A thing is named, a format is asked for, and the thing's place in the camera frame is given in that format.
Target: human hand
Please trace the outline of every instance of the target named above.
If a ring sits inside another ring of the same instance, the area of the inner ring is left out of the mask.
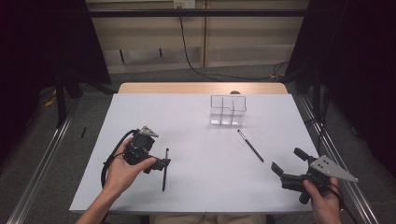
[[[330,188],[338,192],[335,187],[338,186],[338,180],[330,177],[330,182],[332,183]],[[317,187],[309,180],[304,181],[304,187],[311,195],[312,212],[318,224],[341,223],[339,201],[333,193],[326,190],[320,194]]]
[[[114,155],[117,156],[108,168],[107,179],[103,188],[103,191],[112,192],[117,198],[132,185],[140,172],[149,168],[157,160],[148,158],[136,165],[130,165],[123,159],[122,152],[131,141],[132,138],[125,140],[115,152]]]

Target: clear plastic container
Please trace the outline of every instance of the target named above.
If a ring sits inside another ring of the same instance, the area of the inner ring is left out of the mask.
[[[246,112],[247,106],[245,96],[211,96],[211,124],[240,126],[242,125]]]

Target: forearm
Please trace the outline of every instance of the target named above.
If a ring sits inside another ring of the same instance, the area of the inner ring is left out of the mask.
[[[108,209],[117,200],[119,196],[102,190],[95,201],[87,209],[87,211],[81,216],[81,218],[76,222],[77,224],[98,224],[105,217]]]

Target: gray floor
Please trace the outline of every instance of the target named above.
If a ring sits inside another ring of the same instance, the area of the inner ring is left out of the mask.
[[[272,74],[272,65],[252,65],[216,67],[199,69],[210,73],[221,73],[241,77],[268,77]],[[229,77],[217,77],[222,81],[241,81]],[[112,75],[113,84],[108,87],[116,90],[126,81],[212,81],[193,73],[190,69],[177,69],[156,72]],[[45,180],[35,196],[26,215],[25,223],[72,223],[79,217],[68,211],[78,187],[78,182],[91,156],[97,135],[100,132],[106,111],[111,102],[111,95],[105,95],[95,89],[81,85],[84,95],[79,100],[67,99],[67,105],[77,104],[64,139],[54,155]],[[287,84],[293,93],[303,119],[308,119],[301,103],[300,95],[295,94],[294,84]],[[45,153],[57,124],[56,105],[40,106],[31,125],[23,133],[17,144],[3,164],[0,176],[0,223],[6,223],[18,199],[25,190],[35,168]],[[363,139],[352,134],[351,125],[331,99],[327,113],[326,129],[339,150],[349,171],[360,179],[359,186],[372,206],[379,223],[394,223],[396,219],[396,182],[370,153]],[[318,135],[309,127],[314,143]],[[346,205],[361,222],[359,213],[354,208],[350,197],[346,195]],[[313,223],[311,214],[276,215],[276,223]],[[343,223],[352,223],[346,212],[342,214]],[[122,215],[109,216],[111,223],[138,223],[137,217]]]

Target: marker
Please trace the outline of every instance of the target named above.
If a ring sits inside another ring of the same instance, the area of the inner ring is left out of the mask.
[[[247,144],[249,145],[249,147],[253,150],[253,152],[256,154],[257,157],[259,157],[259,159],[264,162],[264,160],[262,159],[262,157],[260,156],[260,154],[256,151],[256,149],[254,149],[254,147],[249,143],[248,139],[241,133],[241,131],[238,129],[239,134],[241,135],[241,137],[245,140],[245,142],[247,142]]]
[[[166,152],[165,152],[165,158],[166,159],[168,159],[168,151],[169,151],[169,148],[167,148],[166,149]],[[165,191],[165,183],[166,183],[166,168],[167,168],[168,166],[165,166],[165,168],[164,168],[164,170],[163,170],[163,191]]]

